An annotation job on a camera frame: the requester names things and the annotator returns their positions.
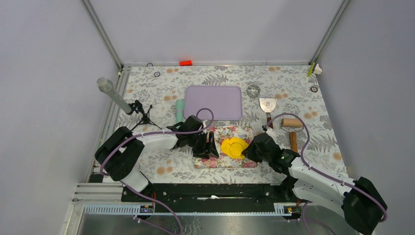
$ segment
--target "microphone stand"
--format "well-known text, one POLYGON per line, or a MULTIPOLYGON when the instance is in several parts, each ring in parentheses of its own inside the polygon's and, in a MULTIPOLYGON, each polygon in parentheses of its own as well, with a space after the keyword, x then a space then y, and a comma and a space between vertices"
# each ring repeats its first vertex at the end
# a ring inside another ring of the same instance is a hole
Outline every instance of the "microphone stand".
POLYGON ((144 112, 144 109, 142 107, 141 102, 138 101, 138 100, 135 100, 134 103, 131 103, 131 104, 128 104, 128 105, 131 107, 131 112, 128 113, 128 115, 131 115, 134 112, 141 113, 141 115, 142 115, 141 120, 131 129, 131 131, 133 131, 139 125, 146 125, 146 124, 154 125, 154 126, 161 129, 161 127, 157 126, 157 124, 155 124, 150 119, 150 110, 153 108, 153 105, 150 105, 150 108, 148 108, 146 113, 144 112))

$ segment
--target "yellow object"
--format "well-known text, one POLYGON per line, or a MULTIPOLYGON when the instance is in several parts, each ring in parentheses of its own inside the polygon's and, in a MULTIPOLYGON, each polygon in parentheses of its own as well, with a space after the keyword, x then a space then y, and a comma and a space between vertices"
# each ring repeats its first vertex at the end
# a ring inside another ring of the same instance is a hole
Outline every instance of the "yellow object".
POLYGON ((242 155, 242 151, 245 150, 249 144, 245 140, 237 137, 231 139, 224 139, 221 144, 221 151, 226 155, 234 159, 242 159, 245 156, 242 155))

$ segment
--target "gray wall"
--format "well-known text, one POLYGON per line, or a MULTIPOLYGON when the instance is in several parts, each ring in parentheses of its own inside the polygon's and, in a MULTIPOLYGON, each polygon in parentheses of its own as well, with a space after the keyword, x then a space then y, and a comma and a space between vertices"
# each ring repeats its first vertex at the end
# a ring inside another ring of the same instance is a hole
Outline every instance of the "gray wall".
POLYGON ((318 77, 351 176, 389 206, 377 235, 413 234, 415 1, 355 0, 319 59, 318 77))
POLYGON ((0 234, 56 235, 116 69, 78 0, 0 0, 0 234))
POLYGON ((125 63, 308 62, 342 0, 91 0, 125 63))

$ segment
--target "red object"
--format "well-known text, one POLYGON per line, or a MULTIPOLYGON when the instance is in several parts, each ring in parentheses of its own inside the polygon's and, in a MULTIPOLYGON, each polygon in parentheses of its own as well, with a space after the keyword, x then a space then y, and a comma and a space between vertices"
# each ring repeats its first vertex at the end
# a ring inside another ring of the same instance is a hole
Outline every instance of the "red object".
POLYGON ((192 66, 192 61, 191 60, 187 60, 187 61, 181 61, 180 66, 192 66))

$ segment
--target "floral tray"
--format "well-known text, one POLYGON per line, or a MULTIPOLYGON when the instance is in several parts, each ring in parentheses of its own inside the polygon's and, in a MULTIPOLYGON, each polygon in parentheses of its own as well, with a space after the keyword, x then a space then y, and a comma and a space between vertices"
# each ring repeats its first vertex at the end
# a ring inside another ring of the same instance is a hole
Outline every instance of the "floral tray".
POLYGON ((230 139, 232 137, 238 137, 244 139, 246 143, 251 143, 254 138, 252 128, 250 126, 221 126, 211 127, 209 131, 215 133, 215 145, 219 153, 219 158, 211 157, 206 159, 195 159, 195 168, 254 168, 257 164, 247 158, 233 159, 228 155, 222 153, 220 147, 224 139, 230 139))

